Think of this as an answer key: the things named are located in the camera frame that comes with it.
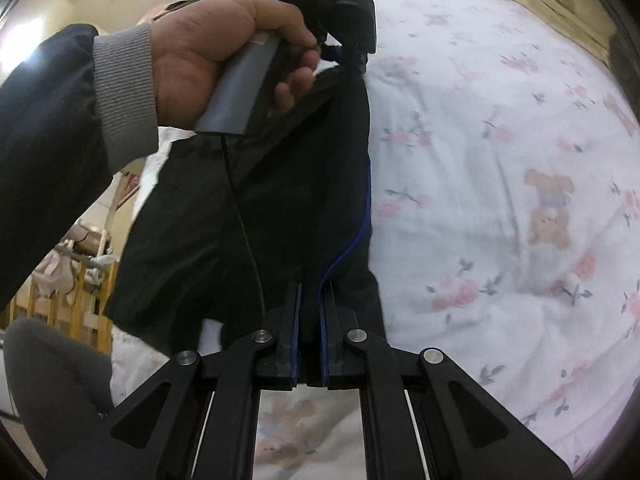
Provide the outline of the person's left hand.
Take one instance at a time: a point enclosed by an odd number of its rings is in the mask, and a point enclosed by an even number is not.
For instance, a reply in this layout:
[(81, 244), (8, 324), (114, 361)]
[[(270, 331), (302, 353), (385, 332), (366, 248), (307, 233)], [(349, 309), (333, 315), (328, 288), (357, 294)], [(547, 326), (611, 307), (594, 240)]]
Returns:
[(191, 130), (206, 109), (222, 64), (258, 30), (276, 32), (299, 52), (274, 87), (279, 112), (289, 110), (314, 85), (320, 51), (303, 14), (277, 0), (201, 0), (150, 25), (157, 123)]

